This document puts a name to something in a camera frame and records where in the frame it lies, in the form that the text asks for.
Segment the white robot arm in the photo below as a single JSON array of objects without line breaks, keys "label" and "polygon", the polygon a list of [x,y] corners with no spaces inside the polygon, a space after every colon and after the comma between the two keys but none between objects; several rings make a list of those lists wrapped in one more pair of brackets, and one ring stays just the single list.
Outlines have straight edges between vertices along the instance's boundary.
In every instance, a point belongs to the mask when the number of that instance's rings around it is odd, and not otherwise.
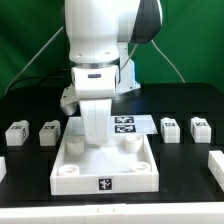
[{"label": "white robot arm", "polygon": [[90,144],[109,137],[112,99],[121,82],[121,43],[145,44],[162,26],[160,0],[65,0],[74,99]]}]

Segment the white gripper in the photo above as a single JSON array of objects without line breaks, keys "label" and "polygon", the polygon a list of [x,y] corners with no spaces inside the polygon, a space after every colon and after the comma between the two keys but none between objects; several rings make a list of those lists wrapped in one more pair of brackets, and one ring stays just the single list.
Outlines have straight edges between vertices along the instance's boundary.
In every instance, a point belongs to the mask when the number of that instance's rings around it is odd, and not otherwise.
[{"label": "white gripper", "polygon": [[[72,68],[73,85],[78,99],[112,98],[116,92],[119,80],[119,69],[116,65],[99,69]],[[89,144],[103,144],[109,137],[111,99],[96,102],[96,131],[95,131],[95,102],[81,100],[80,111],[86,141]]]}]

